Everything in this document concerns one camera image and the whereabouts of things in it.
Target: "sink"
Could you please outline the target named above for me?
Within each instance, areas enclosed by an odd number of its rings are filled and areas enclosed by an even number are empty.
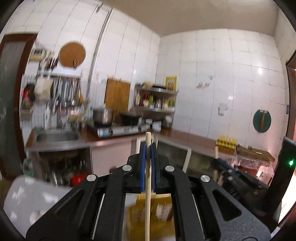
[[[36,134],[37,143],[68,142],[81,139],[77,131],[72,130],[42,130]]]

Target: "silver screw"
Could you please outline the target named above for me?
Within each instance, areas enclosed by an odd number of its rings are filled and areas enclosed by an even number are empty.
[[[93,182],[95,179],[96,179],[96,176],[94,174],[90,174],[86,177],[86,179],[89,181],[89,182]]]
[[[175,170],[175,168],[174,168],[173,166],[166,166],[166,167],[165,167],[165,170],[166,170],[167,172],[173,172],[173,171]]]
[[[128,172],[128,171],[131,170],[131,166],[130,166],[130,165],[124,165],[124,166],[122,167],[122,170]]]
[[[210,181],[210,177],[209,176],[207,176],[207,175],[203,175],[203,176],[201,176],[201,178],[200,178],[204,183],[207,183],[207,182],[209,182]]]

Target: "green indicator light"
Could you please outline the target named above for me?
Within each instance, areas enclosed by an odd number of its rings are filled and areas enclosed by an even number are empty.
[[[293,165],[293,163],[294,163],[294,159],[292,159],[292,160],[289,162],[290,167]]]

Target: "white tiled wall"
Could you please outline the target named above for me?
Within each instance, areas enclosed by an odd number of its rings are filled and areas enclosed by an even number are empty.
[[[289,81],[286,63],[290,60],[296,49],[296,32],[281,9],[279,9],[274,39],[276,41],[284,72],[285,104],[289,104]],[[285,115],[280,143],[282,143],[282,139],[286,135],[287,126],[288,115]]]
[[[25,0],[13,13],[0,34],[36,32],[37,43],[59,52],[67,42],[78,41],[85,47],[86,58],[82,70],[82,91],[86,93],[95,46],[110,7],[96,13],[96,0]],[[93,73],[90,106],[101,106],[104,101],[106,78],[115,76],[123,81],[155,81],[160,37],[145,25],[114,10],[105,29]],[[36,75],[38,63],[29,62],[24,80]],[[24,136],[34,126],[42,126],[45,106],[36,106],[32,121],[22,122]]]
[[[233,29],[198,30],[160,39],[156,83],[178,76],[173,128],[211,139],[237,138],[276,155],[285,111],[285,85],[274,38]],[[209,83],[207,88],[198,84]],[[224,116],[218,105],[227,104]],[[270,129],[253,127],[258,109],[268,110]]]

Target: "yellow poster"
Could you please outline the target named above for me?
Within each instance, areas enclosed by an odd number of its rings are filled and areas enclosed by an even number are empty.
[[[177,91],[177,76],[168,76],[165,78],[165,87],[170,91]]]

